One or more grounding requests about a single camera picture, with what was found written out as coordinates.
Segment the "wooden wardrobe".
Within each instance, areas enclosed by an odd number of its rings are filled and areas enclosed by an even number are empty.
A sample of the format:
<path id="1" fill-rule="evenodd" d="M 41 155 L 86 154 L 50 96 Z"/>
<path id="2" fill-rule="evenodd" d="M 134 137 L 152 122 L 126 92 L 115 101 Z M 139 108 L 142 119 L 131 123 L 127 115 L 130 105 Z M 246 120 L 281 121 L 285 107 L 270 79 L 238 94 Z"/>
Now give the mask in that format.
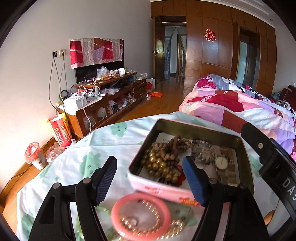
<path id="1" fill-rule="evenodd" d="M 192 89 L 200 77 L 209 73 L 235 79 L 240 35 L 247 30 L 259 44 L 254 88 L 264 96 L 272 94 L 277 53 L 275 29 L 269 24 L 244 11 L 208 1 L 154 1 L 151 17 L 186 20 L 185 89 Z M 204 38 L 207 29 L 216 33 L 215 42 Z"/>

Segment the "red double happiness sticker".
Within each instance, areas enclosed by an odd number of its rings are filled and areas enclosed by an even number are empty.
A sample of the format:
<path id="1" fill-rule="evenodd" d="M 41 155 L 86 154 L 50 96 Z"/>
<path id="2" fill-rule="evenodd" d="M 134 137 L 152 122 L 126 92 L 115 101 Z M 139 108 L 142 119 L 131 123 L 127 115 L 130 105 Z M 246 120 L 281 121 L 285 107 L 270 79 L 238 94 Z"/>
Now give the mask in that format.
<path id="1" fill-rule="evenodd" d="M 210 42 L 215 42 L 216 41 L 216 33 L 210 29 L 207 29 L 205 34 L 204 34 L 204 38 L 207 40 L 207 41 L 210 41 Z"/>

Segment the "black television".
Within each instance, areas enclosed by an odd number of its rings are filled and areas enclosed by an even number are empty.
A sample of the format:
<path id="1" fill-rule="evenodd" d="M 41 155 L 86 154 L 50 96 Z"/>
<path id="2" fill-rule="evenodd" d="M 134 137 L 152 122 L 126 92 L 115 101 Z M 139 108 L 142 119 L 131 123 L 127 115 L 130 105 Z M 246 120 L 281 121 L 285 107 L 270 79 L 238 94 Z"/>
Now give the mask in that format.
<path id="1" fill-rule="evenodd" d="M 86 79 L 90 79 L 92 77 L 95 77 L 101 67 L 107 68 L 107 70 L 115 70 L 119 68 L 123 68 L 125 66 L 125 42 L 123 46 L 123 60 L 122 61 L 116 61 L 111 63 L 104 63 L 104 64 L 97 64 L 97 65 L 90 65 L 86 67 L 78 67 L 74 69 L 75 72 L 75 78 L 76 82 L 81 82 Z"/>

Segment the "white appliance box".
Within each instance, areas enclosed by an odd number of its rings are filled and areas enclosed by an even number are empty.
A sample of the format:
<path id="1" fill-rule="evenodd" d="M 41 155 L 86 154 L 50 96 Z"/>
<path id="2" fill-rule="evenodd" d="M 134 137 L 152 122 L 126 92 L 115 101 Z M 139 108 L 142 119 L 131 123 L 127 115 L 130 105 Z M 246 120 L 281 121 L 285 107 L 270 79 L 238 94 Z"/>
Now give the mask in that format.
<path id="1" fill-rule="evenodd" d="M 76 113 L 79 109 L 85 107 L 87 99 L 83 95 L 72 95 L 64 100 L 64 110 L 67 113 Z"/>

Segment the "pink patchwork quilt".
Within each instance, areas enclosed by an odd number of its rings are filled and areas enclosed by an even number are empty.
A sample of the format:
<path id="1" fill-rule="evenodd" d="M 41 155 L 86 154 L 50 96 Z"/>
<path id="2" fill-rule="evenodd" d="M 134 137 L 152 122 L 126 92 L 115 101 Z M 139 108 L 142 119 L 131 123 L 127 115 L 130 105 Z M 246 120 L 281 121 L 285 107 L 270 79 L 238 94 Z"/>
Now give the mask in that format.
<path id="1" fill-rule="evenodd" d="M 197 80 L 179 111 L 237 133 L 249 122 L 295 158 L 295 110 L 278 105 L 248 85 L 205 75 Z"/>

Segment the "orange cloth on floor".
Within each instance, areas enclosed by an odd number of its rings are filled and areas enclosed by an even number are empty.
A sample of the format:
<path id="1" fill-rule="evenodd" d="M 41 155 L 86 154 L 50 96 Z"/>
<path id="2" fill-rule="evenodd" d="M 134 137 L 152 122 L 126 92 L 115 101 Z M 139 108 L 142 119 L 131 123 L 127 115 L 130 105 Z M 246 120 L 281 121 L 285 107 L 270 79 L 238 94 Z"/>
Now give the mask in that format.
<path id="1" fill-rule="evenodd" d="M 149 92 L 149 95 L 150 95 L 151 97 L 157 97 L 157 98 L 163 96 L 163 94 L 160 93 L 160 92 Z"/>

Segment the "wooden tv cabinet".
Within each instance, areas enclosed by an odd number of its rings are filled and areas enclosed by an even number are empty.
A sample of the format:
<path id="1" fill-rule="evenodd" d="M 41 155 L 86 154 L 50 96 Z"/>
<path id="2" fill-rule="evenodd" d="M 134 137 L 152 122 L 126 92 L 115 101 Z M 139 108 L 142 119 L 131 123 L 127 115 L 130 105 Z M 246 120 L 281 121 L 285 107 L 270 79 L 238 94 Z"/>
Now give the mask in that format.
<path id="1" fill-rule="evenodd" d="M 85 96 L 86 106 L 70 114 L 64 110 L 64 103 L 57 109 L 66 114 L 72 135 L 83 138 L 97 128 L 114 123 L 140 104 L 147 94 L 146 80 L 145 74 L 137 77 L 132 72 L 109 80 L 81 82 L 74 85 L 77 92 L 72 95 Z"/>

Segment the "red yellow carton box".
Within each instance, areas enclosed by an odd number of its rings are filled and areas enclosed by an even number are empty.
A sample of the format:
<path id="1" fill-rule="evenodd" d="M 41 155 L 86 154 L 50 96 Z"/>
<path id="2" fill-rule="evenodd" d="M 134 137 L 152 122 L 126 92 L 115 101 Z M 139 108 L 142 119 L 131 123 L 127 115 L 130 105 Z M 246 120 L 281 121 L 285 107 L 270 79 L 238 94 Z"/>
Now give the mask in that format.
<path id="1" fill-rule="evenodd" d="M 54 135 L 55 140 L 61 147 L 69 147 L 72 143 L 72 136 L 65 113 L 57 114 L 47 120 L 51 132 Z"/>

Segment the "red plastic bag bin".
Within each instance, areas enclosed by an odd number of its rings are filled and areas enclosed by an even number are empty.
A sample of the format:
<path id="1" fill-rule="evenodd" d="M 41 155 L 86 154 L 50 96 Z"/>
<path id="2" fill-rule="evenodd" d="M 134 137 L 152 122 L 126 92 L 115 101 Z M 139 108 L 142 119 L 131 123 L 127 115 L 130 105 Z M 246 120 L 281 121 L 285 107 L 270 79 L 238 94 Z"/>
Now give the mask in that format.
<path id="1" fill-rule="evenodd" d="M 24 157 L 28 165 L 33 165 L 38 170 L 44 169 L 47 165 L 46 157 L 44 156 L 38 142 L 32 142 L 28 145 L 24 153 Z"/>

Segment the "pink Genji tin box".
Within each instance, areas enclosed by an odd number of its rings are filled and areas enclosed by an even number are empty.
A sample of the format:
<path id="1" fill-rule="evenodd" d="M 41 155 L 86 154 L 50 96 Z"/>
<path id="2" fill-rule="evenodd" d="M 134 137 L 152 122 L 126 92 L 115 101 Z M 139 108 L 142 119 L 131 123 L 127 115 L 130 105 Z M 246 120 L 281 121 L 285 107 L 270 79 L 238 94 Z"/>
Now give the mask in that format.
<path id="1" fill-rule="evenodd" d="M 254 183 L 242 138 L 200 124 L 156 121 L 128 168 L 134 190 L 189 206 L 205 205 L 194 193 L 194 170 L 224 186 Z"/>

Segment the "pink plastic bangle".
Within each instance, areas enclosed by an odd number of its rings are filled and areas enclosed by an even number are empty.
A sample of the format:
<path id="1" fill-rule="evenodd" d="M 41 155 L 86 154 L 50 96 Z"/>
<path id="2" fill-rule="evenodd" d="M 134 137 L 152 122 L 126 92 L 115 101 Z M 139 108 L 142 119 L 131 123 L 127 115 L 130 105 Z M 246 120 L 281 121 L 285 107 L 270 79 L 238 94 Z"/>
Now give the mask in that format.
<path id="1" fill-rule="evenodd" d="M 171 212 L 159 198 L 133 193 L 119 199 L 111 223 L 123 240 L 157 240 L 171 226 Z"/>

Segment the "wall power socket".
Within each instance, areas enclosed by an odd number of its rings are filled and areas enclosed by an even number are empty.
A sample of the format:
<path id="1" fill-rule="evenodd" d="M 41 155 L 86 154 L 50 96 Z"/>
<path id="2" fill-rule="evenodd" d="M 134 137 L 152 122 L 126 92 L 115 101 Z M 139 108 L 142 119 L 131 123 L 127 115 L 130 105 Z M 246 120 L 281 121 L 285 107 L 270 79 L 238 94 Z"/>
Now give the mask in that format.
<path id="1" fill-rule="evenodd" d="M 53 51 L 52 56 L 53 58 L 65 56 L 65 50 L 61 49 L 61 50 Z"/>

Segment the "wooden bed headboard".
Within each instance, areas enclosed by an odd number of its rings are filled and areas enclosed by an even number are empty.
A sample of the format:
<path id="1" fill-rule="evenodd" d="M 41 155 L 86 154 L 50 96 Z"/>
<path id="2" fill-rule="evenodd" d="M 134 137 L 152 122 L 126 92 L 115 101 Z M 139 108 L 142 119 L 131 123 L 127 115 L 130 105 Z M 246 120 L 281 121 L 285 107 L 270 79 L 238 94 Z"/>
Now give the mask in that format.
<path id="1" fill-rule="evenodd" d="M 292 85 L 284 87 L 280 93 L 279 100 L 286 100 L 290 107 L 296 110 L 296 87 Z"/>

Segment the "wooden door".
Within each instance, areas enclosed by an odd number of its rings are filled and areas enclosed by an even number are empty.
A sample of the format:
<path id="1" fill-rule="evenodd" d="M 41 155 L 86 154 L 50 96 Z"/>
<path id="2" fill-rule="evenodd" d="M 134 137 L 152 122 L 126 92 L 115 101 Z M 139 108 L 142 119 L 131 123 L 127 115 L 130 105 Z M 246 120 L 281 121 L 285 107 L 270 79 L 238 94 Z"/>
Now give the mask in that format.
<path id="1" fill-rule="evenodd" d="M 156 84 L 164 80 L 165 73 L 165 25 L 160 17 L 153 17 L 153 75 Z"/>

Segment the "red patchwork tv cover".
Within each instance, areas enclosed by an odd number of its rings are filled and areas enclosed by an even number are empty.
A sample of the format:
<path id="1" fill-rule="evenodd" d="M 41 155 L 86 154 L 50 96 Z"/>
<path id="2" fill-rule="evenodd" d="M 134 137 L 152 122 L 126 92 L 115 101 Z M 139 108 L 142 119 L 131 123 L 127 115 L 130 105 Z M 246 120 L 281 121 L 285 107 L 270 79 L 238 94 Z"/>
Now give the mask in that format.
<path id="1" fill-rule="evenodd" d="M 123 60 L 123 39 L 81 38 L 69 44 L 72 69 Z"/>

